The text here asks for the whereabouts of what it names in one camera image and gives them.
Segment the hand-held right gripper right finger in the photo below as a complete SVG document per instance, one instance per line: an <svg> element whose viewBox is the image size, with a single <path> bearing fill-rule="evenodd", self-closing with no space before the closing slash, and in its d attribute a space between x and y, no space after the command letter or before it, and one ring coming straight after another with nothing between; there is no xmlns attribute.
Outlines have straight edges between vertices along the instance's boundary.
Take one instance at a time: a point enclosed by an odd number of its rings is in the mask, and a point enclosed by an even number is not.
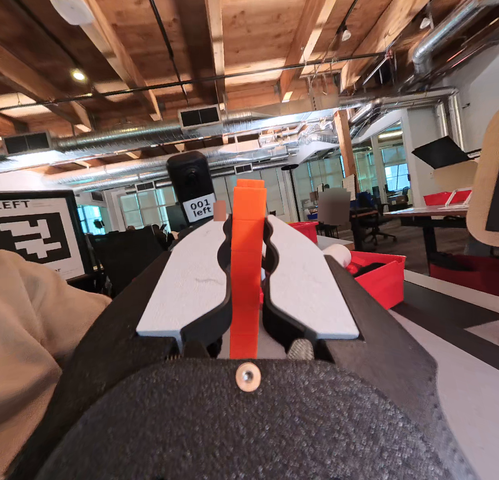
<svg viewBox="0 0 499 480"><path fill-rule="evenodd" d="M265 221L264 243L269 275L262 322L285 353L299 339L312 350L320 342L358 340L359 328L317 244L273 215Z"/></svg>

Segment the red divided plastic bin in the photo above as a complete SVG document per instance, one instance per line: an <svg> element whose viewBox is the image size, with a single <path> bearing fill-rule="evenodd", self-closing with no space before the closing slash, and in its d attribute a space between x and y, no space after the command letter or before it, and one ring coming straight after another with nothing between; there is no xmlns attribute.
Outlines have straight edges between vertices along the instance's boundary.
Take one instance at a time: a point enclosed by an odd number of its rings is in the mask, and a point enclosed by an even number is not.
<svg viewBox="0 0 499 480"><path fill-rule="evenodd" d="M381 306L391 309L404 300L405 256L352 251L346 270Z"/></svg>

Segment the black floor lamp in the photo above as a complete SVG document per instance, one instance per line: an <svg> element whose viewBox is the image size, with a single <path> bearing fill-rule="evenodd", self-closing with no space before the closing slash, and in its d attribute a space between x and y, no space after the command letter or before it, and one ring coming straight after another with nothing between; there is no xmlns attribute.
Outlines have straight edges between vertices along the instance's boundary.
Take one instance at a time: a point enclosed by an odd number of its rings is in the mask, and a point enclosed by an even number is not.
<svg viewBox="0 0 499 480"><path fill-rule="evenodd" d="M288 201L288 209L292 222L301 222L300 208L298 204L296 183L294 180L294 171L298 168L298 164L290 163L281 167L283 175L286 198Z"/></svg>

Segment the black rectangular panel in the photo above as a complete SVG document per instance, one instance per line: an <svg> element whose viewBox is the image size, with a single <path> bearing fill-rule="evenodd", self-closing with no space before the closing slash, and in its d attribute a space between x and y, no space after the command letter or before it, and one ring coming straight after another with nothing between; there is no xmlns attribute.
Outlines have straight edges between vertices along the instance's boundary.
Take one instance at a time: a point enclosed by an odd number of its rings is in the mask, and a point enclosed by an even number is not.
<svg viewBox="0 0 499 480"><path fill-rule="evenodd" d="M448 135L422 145L412 153L434 170L471 160Z"/></svg>

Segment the small wooden board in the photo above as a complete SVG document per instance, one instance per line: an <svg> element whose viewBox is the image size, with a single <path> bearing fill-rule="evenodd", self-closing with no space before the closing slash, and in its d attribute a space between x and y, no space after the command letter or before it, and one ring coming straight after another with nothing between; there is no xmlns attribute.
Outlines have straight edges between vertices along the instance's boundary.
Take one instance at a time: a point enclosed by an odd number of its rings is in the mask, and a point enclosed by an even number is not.
<svg viewBox="0 0 499 480"><path fill-rule="evenodd" d="M433 171L435 185L444 192L469 190L473 187L477 168L478 163L472 159L437 168Z"/></svg>

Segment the black high-back chair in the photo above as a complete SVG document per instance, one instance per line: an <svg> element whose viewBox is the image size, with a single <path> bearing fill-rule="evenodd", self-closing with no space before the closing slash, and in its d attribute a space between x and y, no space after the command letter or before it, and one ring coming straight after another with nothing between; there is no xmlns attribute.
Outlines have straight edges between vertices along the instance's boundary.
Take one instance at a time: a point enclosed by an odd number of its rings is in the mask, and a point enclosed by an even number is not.
<svg viewBox="0 0 499 480"><path fill-rule="evenodd" d="M91 234L89 242L109 278L113 296L120 294L165 251L152 227Z"/></svg>

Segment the framed marker poster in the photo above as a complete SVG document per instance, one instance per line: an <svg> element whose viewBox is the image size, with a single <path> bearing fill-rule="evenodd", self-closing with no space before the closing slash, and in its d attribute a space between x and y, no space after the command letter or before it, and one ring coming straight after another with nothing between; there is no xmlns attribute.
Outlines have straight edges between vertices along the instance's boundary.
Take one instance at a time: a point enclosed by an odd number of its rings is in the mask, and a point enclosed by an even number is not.
<svg viewBox="0 0 499 480"><path fill-rule="evenodd" d="M44 265L65 280L93 272L70 190L1 192L1 249Z"/></svg>

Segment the large red tote bin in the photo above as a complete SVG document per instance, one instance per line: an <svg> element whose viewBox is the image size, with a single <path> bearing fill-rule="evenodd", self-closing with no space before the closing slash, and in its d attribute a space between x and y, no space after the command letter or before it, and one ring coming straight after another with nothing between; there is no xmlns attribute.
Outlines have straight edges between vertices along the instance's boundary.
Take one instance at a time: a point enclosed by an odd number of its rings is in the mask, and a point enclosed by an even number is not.
<svg viewBox="0 0 499 480"><path fill-rule="evenodd" d="M289 222L288 225L310 239L314 244L318 243L316 229L318 225L317 220L310 220L305 222Z"/></svg>

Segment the orange block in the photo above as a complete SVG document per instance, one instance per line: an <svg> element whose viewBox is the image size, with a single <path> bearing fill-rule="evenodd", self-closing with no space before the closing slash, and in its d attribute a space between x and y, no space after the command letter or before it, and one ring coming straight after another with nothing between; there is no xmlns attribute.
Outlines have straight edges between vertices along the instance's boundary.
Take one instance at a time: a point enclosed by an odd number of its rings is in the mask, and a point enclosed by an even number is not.
<svg viewBox="0 0 499 480"><path fill-rule="evenodd" d="M265 182L239 179L232 213L230 359L255 359L258 354L265 208Z"/></svg>

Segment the black office chair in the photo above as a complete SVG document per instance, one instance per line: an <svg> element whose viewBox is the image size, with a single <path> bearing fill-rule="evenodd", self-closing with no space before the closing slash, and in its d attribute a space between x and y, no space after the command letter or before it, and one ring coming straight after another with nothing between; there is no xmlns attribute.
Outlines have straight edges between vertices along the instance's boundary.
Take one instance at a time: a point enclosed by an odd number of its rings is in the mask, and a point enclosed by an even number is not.
<svg viewBox="0 0 499 480"><path fill-rule="evenodd" d="M397 241L397 237L395 235L385 233L381 231L381 226L390 222L389 217L385 217L383 215L383 211L380 209L377 200L373 198L373 196L367 192L363 191L358 194L358 202L362 209L372 210L374 211L371 215L365 215L359 217L359 225L365 231L365 235L363 236L363 242L371 242L374 246L378 245L378 237L382 236L383 239L391 238L394 242Z"/></svg>

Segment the small white board stand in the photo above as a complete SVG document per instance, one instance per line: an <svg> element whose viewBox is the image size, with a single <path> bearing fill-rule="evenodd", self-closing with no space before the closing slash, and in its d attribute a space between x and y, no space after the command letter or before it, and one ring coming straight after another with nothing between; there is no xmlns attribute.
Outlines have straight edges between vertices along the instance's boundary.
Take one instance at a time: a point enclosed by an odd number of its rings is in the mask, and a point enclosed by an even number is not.
<svg viewBox="0 0 499 480"><path fill-rule="evenodd" d="M454 190L445 203L445 207L466 206L471 198L472 188Z"/></svg>

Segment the wooden top desk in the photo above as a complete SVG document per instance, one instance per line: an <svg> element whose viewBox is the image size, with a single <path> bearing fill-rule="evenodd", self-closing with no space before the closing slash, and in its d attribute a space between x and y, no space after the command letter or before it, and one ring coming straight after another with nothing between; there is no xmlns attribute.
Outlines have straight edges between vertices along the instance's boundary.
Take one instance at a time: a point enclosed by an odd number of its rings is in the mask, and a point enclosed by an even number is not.
<svg viewBox="0 0 499 480"><path fill-rule="evenodd" d="M363 252L363 234L361 232L360 219L377 214L378 211L375 209L360 209L359 211L357 211L356 209L350 210L349 222L353 235L355 251Z"/></svg>
<svg viewBox="0 0 499 480"><path fill-rule="evenodd" d="M450 206L426 206L422 208L410 207L397 211L390 211L385 216L398 218L401 225L406 227L417 227L422 230L427 270L431 271L431 258L438 252L436 240L437 228L444 229L466 229L465 217L467 206L463 208Z"/></svg>

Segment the white water bottle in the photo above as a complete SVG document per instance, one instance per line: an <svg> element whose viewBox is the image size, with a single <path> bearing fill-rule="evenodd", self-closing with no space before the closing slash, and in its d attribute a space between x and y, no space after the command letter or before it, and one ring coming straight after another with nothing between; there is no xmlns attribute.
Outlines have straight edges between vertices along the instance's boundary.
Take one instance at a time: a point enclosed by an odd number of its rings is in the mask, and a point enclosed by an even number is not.
<svg viewBox="0 0 499 480"><path fill-rule="evenodd" d="M331 244L325 247L322 252L325 256L332 257L343 268L346 268L351 264L351 251L342 244Z"/></svg>

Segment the black faced wooden board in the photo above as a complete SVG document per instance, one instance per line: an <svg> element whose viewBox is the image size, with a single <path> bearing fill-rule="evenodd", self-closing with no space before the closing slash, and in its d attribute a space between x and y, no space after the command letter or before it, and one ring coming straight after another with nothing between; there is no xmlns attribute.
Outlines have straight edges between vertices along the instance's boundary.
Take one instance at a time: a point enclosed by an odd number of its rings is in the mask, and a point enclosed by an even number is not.
<svg viewBox="0 0 499 480"><path fill-rule="evenodd" d="M466 224L475 240L498 247L498 112L483 136Z"/></svg>

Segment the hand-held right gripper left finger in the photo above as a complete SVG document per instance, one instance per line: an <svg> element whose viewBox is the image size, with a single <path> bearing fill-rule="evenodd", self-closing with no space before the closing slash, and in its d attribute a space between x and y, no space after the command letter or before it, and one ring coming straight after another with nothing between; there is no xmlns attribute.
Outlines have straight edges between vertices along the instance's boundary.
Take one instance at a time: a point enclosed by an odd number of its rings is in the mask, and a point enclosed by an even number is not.
<svg viewBox="0 0 499 480"><path fill-rule="evenodd" d="M180 239L136 327L142 337L173 338L205 348L220 341L232 323L232 217L210 220Z"/></svg>

